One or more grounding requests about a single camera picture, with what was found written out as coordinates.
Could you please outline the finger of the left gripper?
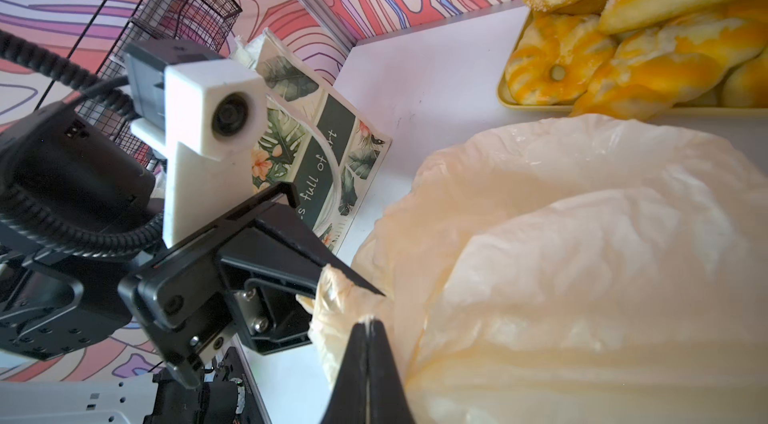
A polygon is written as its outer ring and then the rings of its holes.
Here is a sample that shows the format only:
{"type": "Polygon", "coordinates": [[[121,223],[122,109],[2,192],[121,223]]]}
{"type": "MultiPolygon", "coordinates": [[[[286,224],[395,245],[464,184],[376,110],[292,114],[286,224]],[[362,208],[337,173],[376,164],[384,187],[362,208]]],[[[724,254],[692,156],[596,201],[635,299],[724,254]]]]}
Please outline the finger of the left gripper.
{"type": "Polygon", "coordinates": [[[311,317],[292,293],[249,279],[230,292],[230,313],[242,345],[260,355],[310,343],[311,317]]]}
{"type": "Polygon", "coordinates": [[[354,285],[380,295],[315,235],[299,216],[297,200],[294,185],[278,183],[225,214],[235,230],[216,251],[221,269],[234,271],[243,283],[313,297],[323,268],[331,266],[354,285]]]}

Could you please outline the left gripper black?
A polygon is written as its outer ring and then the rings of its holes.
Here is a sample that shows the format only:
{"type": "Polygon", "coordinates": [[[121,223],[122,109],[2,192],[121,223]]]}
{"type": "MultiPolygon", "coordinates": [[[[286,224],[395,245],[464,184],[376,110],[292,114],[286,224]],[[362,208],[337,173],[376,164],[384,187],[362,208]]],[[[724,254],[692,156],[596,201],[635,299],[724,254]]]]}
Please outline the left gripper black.
{"type": "Polygon", "coordinates": [[[154,176],[68,104],[1,134],[1,350],[46,361],[132,317],[119,282],[162,248],[154,176]]]}

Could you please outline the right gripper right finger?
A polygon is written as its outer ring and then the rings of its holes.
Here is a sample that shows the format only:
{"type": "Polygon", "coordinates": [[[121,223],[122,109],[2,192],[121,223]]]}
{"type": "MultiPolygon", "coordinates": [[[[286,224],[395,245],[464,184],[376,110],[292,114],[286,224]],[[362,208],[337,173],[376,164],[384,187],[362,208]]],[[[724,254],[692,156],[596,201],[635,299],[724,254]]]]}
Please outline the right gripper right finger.
{"type": "Polygon", "coordinates": [[[414,423],[382,321],[367,323],[367,422],[414,423]]]}

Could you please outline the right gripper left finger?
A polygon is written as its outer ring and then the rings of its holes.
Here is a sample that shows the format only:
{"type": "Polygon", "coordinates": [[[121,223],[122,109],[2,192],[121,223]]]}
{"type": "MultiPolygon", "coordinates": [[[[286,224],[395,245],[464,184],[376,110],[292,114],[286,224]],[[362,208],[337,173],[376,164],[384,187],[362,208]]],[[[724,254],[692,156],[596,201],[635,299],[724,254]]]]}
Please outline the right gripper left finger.
{"type": "Polygon", "coordinates": [[[367,325],[357,323],[351,329],[322,424],[367,422],[367,367],[367,325]]]}

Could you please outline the white canvas tote bag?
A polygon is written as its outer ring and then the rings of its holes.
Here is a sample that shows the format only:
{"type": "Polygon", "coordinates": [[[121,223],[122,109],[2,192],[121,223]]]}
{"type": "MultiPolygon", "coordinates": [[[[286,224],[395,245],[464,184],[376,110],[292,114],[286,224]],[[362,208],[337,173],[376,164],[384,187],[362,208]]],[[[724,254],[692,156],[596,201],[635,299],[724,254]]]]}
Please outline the white canvas tote bag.
{"type": "Polygon", "coordinates": [[[391,139],[270,30],[230,54],[266,83],[268,128],[251,154],[255,189],[285,181],[298,214],[336,252],[348,234],[391,139]]]}

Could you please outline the translucent beige plastic bag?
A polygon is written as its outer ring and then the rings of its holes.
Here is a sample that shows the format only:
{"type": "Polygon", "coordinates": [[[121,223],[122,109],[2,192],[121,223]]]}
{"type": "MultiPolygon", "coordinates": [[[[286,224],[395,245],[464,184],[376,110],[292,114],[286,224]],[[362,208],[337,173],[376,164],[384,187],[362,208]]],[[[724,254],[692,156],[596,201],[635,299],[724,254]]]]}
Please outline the translucent beige plastic bag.
{"type": "Polygon", "coordinates": [[[420,423],[763,423],[767,178],[726,139],[599,115],[487,130],[322,272],[335,381],[380,318],[420,423]]]}

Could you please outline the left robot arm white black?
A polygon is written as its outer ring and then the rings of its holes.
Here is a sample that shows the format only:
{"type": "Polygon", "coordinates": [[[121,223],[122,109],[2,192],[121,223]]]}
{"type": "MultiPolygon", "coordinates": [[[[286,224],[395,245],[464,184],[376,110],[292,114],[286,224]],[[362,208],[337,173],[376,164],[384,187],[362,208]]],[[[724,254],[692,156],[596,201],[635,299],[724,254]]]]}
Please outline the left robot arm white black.
{"type": "Polygon", "coordinates": [[[1,347],[46,361],[136,321],[159,373],[112,383],[5,383],[1,417],[30,423],[261,423],[229,346],[260,354],[308,342],[297,304],[344,266],[298,215],[294,186],[239,198],[176,244],[153,178],[59,102],[1,136],[1,347]]]}

